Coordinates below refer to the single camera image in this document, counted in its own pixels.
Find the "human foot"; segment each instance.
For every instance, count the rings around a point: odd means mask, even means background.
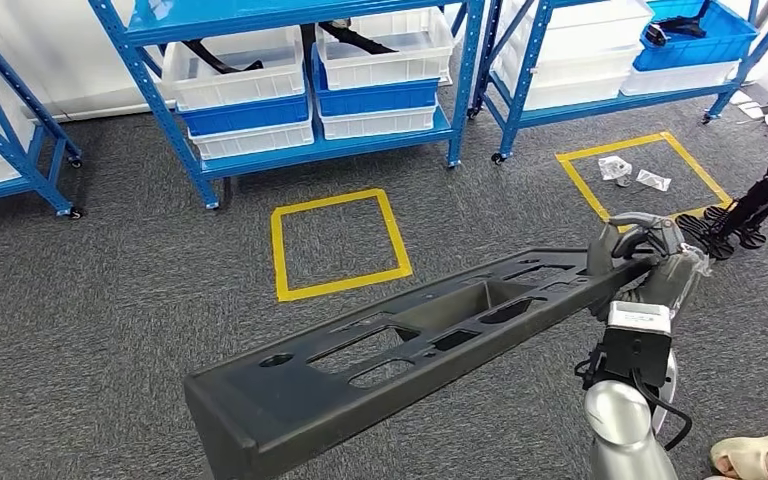
[[[728,478],[768,480],[768,436],[723,440],[711,449],[711,460]]]

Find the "plastic bag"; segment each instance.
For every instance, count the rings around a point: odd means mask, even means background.
[[[602,172],[602,180],[616,180],[631,173],[631,164],[611,155],[599,159],[599,170]]]
[[[664,178],[643,169],[640,169],[640,172],[638,172],[637,181],[662,192],[666,192],[670,188],[670,183],[672,183],[671,178]]]

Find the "black strap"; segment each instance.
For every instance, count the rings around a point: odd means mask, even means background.
[[[336,38],[340,43],[348,43],[350,45],[354,45],[372,55],[396,52],[396,50],[385,47],[384,45],[370,40],[353,30],[345,27],[337,27],[331,22],[319,22],[319,27]]]
[[[263,68],[263,62],[260,60],[255,61],[248,67],[244,68],[243,70],[238,70],[234,67],[231,67],[229,65],[226,65],[222,60],[219,60],[214,56],[212,53],[210,53],[206,48],[204,48],[204,45],[201,44],[200,38],[197,38],[195,40],[186,40],[184,41],[184,45],[187,46],[190,50],[193,51],[193,53],[196,54],[197,57],[204,60],[205,63],[210,65],[214,70],[221,74],[226,73],[237,73],[240,71],[248,72],[250,70],[260,70]]]

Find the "blue plastic bin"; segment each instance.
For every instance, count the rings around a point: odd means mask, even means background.
[[[309,110],[306,88],[301,95],[198,110],[180,111],[176,108],[175,113],[184,119],[190,135],[198,136],[303,122],[309,118]]]
[[[658,21],[678,16],[696,16],[702,7],[702,2],[700,0],[661,0],[649,2],[649,7],[655,11],[653,21]],[[646,40],[644,32],[641,42],[645,49],[634,61],[634,68],[638,71],[649,71],[733,62],[740,60],[749,52],[749,46],[758,36],[758,30],[752,24],[715,1],[711,2],[708,12],[699,23],[707,32],[705,38],[670,33],[667,34],[670,38],[663,47],[655,46]]]
[[[437,103],[439,78],[374,87],[328,90],[328,76],[325,66],[319,59],[316,44],[310,50],[313,64],[313,88],[319,102],[319,113],[323,117],[430,107]]]

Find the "black mounting bracket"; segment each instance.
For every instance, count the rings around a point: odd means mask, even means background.
[[[274,478],[613,298],[658,260],[635,255],[594,276],[586,249],[529,249],[191,374],[213,478]]]

